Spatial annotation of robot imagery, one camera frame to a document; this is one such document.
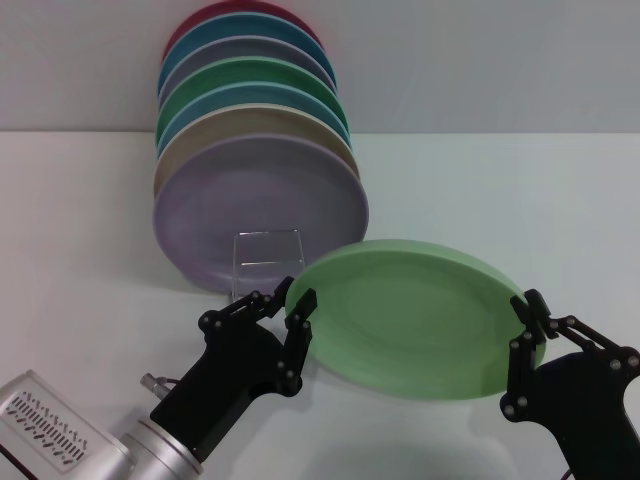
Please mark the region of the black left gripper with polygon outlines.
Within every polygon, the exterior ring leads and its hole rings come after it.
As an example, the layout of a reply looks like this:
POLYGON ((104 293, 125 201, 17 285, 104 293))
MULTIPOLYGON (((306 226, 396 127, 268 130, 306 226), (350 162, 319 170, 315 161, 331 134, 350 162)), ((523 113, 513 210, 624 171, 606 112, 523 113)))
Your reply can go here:
POLYGON ((272 294, 254 290, 199 318, 204 353, 150 414, 196 460, 209 457, 255 399, 276 391, 295 396, 301 390, 316 292, 307 289, 286 316, 284 345, 257 324, 284 307, 293 281, 287 276, 272 294))

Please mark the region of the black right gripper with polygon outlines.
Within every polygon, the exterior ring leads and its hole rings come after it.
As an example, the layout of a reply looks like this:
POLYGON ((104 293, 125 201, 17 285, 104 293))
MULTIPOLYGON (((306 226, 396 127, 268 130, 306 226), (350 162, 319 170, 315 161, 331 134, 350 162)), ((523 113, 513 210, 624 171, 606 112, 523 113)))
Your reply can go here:
POLYGON ((537 290, 513 296, 510 304, 523 331, 509 341, 502 414, 522 418, 526 410, 528 421, 554 436, 576 479, 637 479, 639 435, 624 397, 639 377, 639 351, 618 345, 574 315, 553 317, 537 290), (583 352, 536 369, 537 348, 559 337, 583 352))

